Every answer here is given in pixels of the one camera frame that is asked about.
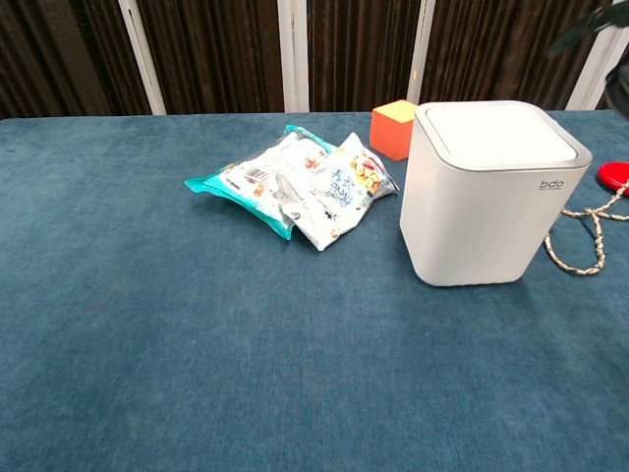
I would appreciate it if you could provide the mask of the black and silver right hand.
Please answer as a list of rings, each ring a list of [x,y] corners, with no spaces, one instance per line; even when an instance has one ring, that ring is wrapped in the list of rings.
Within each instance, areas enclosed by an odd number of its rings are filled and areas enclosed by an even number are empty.
[[[607,28],[628,28],[628,2],[599,7],[581,18],[571,28],[560,34],[546,51],[554,57],[572,48],[589,34]],[[618,63],[606,74],[604,96],[607,104],[623,118],[628,119],[628,53],[624,52]]]

